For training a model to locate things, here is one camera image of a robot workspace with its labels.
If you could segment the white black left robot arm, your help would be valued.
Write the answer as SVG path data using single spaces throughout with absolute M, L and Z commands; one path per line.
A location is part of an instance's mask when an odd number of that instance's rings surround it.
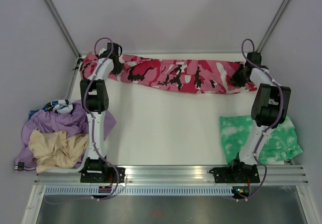
M 116 184 L 122 181 L 122 171 L 106 160 L 107 145 L 104 137 L 105 117 L 109 108 L 105 78 L 110 73 L 121 72 L 121 52 L 121 46 L 109 42 L 106 49 L 99 53 L 89 53 L 79 68 L 81 102 L 89 126 L 89 142 L 82 162 L 82 183 Z

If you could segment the purple trousers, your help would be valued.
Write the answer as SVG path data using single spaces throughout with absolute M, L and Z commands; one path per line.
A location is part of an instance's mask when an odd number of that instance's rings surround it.
M 28 148 L 30 136 L 34 130 L 38 130 L 41 133 L 53 133 L 64 130 L 67 133 L 67 137 L 71 137 L 79 133 L 84 135 L 89 134 L 87 115 L 82 107 L 81 101 L 75 101 L 73 106 L 73 111 L 66 114 L 45 112 L 42 109 L 32 112 L 29 120 L 22 130 L 23 150 L 15 160 L 15 171 L 36 171 L 36 160 Z M 104 125 L 105 140 L 115 125 L 116 119 L 109 111 L 107 111 Z M 74 168 L 77 168 L 81 164 L 83 155 Z

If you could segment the pink camouflage trousers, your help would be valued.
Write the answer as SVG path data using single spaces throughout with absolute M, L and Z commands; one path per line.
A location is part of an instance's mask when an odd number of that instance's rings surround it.
M 229 82 L 242 61 L 208 59 L 155 59 L 122 54 L 120 74 L 109 74 L 115 81 L 139 84 L 182 93 L 238 94 L 256 91 L 254 83 L 236 87 Z

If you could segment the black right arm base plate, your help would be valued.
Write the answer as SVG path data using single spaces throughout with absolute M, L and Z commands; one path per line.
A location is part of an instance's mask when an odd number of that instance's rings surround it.
M 257 166 L 250 168 L 215 167 L 209 171 L 213 175 L 215 183 L 247 184 L 260 183 Z

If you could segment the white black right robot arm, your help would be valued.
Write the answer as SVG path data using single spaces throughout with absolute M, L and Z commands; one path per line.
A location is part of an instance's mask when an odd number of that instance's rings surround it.
M 245 146 L 230 162 L 229 175 L 236 182 L 258 174 L 260 153 L 272 131 L 285 121 L 287 115 L 291 89 L 277 83 L 261 62 L 260 53 L 249 52 L 246 62 L 238 67 L 229 80 L 235 87 L 254 83 L 257 88 L 251 109 L 253 124 L 250 135 Z

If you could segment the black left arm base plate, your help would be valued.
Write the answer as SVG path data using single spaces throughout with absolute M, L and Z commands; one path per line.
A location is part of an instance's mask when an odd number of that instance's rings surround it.
M 112 167 L 101 170 L 84 170 L 81 172 L 81 183 L 123 183 L 125 168 L 117 167 L 116 172 Z

